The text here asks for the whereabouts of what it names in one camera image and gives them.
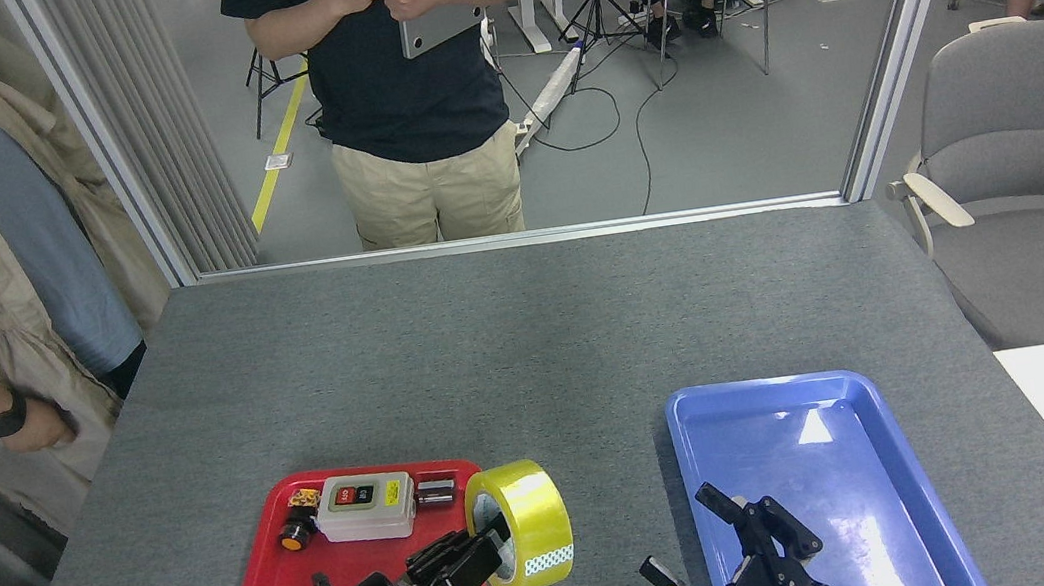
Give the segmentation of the person's hand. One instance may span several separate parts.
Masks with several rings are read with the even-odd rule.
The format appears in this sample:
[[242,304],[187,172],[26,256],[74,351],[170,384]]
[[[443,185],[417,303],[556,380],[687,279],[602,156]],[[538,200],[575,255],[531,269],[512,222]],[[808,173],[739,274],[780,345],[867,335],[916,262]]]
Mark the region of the person's hand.
[[11,451],[31,453],[66,445],[76,438],[62,411],[40,399],[11,397],[11,405],[0,413],[0,440]]

